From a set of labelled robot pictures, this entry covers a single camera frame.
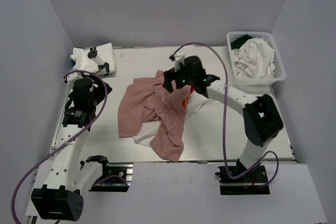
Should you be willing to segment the white red-print t-shirt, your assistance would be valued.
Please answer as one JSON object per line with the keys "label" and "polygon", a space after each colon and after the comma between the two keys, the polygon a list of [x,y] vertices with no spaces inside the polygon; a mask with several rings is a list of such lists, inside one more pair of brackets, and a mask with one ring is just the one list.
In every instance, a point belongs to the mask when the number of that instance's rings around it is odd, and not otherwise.
{"label": "white red-print t-shirt", "polygon": [[[218,101],[208,99],[195,91],[191,93],[187,100],[186,105],[186,115],[185,119],[187,120],[192,114],[197,114],[201,107],[205,105],[218,104]],[[137,144],[150,147],[150,142],[155,137],[158,132],[160,121],[153,121],[148,123],[143,123],[141,129],[136,136],[133,136],[133,140]]]}

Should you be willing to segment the dark green t-shirt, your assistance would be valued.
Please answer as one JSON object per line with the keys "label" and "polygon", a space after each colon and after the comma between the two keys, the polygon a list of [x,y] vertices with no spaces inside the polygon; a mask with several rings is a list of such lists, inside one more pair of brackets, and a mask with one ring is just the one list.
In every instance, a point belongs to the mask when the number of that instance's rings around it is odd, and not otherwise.
{"label": "dark green t-shirt", "polygon": [[249,36],[248,34],[236,38],[230,43],[231,49],[239,49],[246,41],[250,39],[252,39],[252,36]]}

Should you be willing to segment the pink t-shirt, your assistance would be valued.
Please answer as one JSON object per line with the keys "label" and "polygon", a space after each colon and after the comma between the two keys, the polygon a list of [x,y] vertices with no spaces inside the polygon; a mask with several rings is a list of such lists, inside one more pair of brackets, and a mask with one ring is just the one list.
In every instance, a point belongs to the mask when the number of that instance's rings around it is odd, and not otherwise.
{"label": "pink t-shirt", "polygon": [[118,108],[119,138],[140,133],[143,123],[159,121],[159,129],[150,146],[162,159],[177,162],[182,155],[182,135],[186,116],[185,99],[191,95],[190,86],[173,92],[163,87],[163,71],[155,77],[136,78],[129,85]]}

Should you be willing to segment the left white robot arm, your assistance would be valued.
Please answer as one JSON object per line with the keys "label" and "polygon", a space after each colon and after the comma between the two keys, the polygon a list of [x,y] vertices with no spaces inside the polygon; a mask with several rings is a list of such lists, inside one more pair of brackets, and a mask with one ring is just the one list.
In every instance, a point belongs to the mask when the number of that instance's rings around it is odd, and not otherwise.
{"label": "left white robot arm", "polygon": [[31,201],[41,219],[79,220],[84,205],[83,195],[96,181],[110,178],[111,168],[90,157],[80,168],[80,154],[98,113],[97,105],[105,104],[112,88],[96,77],[76,80],[68,95],[62,119],[59,146],[53,154],[52,168],[40,188],[35,188]]}

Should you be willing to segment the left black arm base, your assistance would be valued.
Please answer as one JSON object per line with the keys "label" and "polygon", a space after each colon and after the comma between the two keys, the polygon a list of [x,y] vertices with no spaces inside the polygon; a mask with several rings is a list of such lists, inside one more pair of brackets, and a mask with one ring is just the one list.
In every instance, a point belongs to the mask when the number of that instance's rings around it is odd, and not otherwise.
{"label": "left black arm base", "polygon": [[113,164],[102,155],[80,161],[79,177],[75,179],[81,193],[89,191],[126,192],[132,180],[133,166]]}

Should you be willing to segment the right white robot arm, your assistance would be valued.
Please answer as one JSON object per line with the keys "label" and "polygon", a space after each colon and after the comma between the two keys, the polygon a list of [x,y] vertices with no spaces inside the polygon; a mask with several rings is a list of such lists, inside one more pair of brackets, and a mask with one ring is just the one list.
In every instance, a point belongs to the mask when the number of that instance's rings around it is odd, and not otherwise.
{"label": "right white robot arm", "polygon": [[265,157],[270,142],[283,129],[283,121],[273,101],[264,94],[256,96],[226,85],[218,76],[207,74],[197,56],[170,56],[174,67],[164,72],[164,88],[173,91],[185,85],[196,93],[229,106],[244,119],[247,143],[236,162],[238,177],[247,182],[256,175],[255,167]]}

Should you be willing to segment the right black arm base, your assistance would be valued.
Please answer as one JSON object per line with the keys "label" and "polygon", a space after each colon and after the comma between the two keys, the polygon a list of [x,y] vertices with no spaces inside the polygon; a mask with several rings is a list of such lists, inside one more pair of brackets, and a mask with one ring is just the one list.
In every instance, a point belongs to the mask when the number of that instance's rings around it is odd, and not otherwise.
{"label": "right black arm base", "polygon": [[219,180],[220,194],[222,196],[242,195],[269,195],[269,186],[266,169],[263,165],[257,167],[238,179],[231,179],[226,174],[225,166],[219,166],[215,176]]}

